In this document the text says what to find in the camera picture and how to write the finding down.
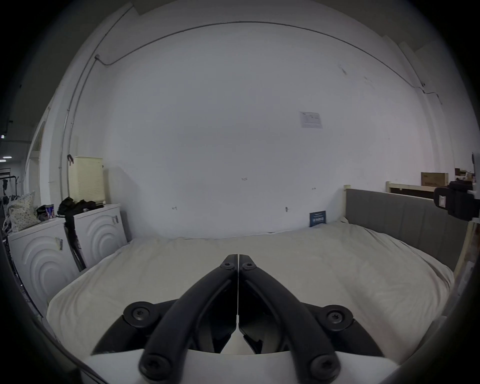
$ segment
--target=blue sign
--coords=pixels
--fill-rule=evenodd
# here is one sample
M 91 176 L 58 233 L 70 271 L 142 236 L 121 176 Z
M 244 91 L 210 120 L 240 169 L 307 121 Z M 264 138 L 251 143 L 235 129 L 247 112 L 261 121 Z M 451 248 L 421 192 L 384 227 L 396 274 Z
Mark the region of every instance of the blue sign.
M 310 227 L 316 226 L 317 224 L 326 224 L 327 223 L 327 212 L 311 212 L 310 213 Z

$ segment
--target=bed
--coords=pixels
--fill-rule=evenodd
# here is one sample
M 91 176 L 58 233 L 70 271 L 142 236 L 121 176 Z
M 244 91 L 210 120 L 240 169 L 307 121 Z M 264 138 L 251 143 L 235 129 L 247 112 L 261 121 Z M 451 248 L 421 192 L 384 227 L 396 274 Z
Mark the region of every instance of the bed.
M 228 254 L 243 253 L 300 301 L 349 308 L 386 357 L 402 363 L 441 313 L 467 223 L 418 197 L 345 190 L 345 217 L 229 239 L 134 239 L 49 303 L 57 339 L 85 359 L 135 301 L 176 299 Z M 230 353 L 244 346 L 227 345 Z

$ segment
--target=patterned pillow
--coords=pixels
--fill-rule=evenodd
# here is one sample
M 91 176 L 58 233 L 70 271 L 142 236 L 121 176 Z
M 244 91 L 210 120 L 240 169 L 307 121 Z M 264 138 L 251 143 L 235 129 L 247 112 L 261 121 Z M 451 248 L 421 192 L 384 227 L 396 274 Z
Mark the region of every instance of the patterned pillow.
M 12 232 L 21 231 L 40 222 L 33 208 L 34 197 L 35 191 L 19 197 L 8 204 L 7 212 L 9 221 L 12 223 Z

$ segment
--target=gray upholstered headboard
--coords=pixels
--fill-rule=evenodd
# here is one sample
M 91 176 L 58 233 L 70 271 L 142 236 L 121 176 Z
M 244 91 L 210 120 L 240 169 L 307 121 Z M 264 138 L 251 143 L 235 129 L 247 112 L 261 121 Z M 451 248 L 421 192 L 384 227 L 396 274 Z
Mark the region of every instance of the gray upholstered headboard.
M 351 224 L 402 240 L 455 270 L 467 221 L 450 216 L 431 199 L 356 189 L 347 189 L 346 194 Z

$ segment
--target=white bed sheet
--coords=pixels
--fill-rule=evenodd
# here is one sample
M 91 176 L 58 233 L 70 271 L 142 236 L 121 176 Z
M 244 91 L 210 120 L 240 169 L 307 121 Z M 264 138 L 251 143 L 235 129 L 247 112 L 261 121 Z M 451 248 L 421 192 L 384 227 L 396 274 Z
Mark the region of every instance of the white bed sheet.
M 232 253 L 252 257 L 302 302 L 349 308 L 397 363 L 441 314 L 454 282 L 426 253 L 342 219 L 275 235 L 135 239 L 60 291 L 47 320 L 84 359 L 128 304 L 177 299 Z

